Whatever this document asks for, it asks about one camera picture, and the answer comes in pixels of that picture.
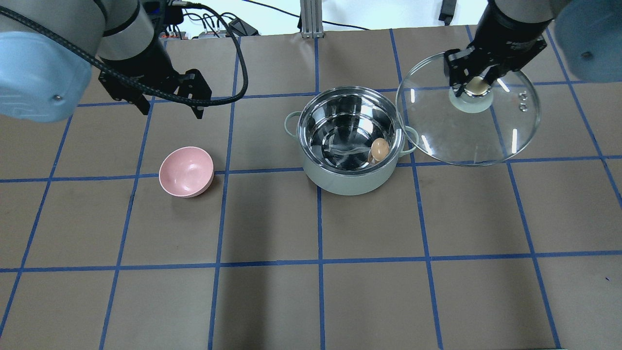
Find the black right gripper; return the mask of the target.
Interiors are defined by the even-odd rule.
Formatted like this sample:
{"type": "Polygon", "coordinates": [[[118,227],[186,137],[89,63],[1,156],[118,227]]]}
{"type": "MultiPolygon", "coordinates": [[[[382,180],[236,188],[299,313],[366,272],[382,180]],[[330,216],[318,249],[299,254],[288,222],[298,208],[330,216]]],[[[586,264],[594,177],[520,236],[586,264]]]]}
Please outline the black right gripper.
{"type": "Polygon", "coordinates": [[[546,21],[527,23],[502,14],[483,15],[466,48],[443,53],[443,73],[455,97],[460,97],[475,77],[492,86],[508,72],[525,67],[546,48],[542,35],[546,28],[546,21]]]}

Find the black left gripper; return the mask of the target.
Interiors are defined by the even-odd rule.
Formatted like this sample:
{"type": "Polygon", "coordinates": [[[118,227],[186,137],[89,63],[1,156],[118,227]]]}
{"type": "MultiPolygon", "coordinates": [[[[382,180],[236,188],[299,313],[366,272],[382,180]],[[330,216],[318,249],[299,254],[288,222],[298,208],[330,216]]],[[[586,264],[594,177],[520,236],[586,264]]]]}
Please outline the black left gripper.
{"type": "Polygon", "coordinates": [[[100,55],[111,70],[100,71],[98,80],[113,100],[131,102],[144,116],[151,104],[144,95],[188,103],[190,99],[211,100],[212,90],[198,69],[180,74],[173,68],[163,46],[149,46],[130,58],[113,60],[100,55]]]}

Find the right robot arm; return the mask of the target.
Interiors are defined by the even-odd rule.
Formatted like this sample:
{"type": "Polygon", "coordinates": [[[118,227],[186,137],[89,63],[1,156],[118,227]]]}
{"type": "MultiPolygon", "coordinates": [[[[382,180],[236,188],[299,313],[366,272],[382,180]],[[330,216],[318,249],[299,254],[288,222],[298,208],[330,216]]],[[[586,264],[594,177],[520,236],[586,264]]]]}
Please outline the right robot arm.
{"type": "Polygon", "coordinates": [[[523,69],[546,48],[544,32],[550,24],[575,77],[619,81],[621,11],[619,0],[489,0],[469,45],[444,53],[449,86],[455,97],[478,96],[469,86],[476,78],[488,87],[523,69]]]}

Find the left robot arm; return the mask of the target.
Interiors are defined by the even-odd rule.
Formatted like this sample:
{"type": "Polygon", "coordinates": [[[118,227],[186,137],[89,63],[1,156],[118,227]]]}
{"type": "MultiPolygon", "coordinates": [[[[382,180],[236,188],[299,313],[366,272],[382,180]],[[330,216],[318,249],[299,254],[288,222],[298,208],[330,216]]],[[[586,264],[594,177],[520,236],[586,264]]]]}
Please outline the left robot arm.
{"type": "Polygon", "coordinates": [[[190,106],[197,118],[212,91],[197,69],[185,73],[158,37],[165,0],[3,0],[1,113],[38,123],[70,117],[99,69],[116,101],[147,114],[147,97],[190,106]]]}

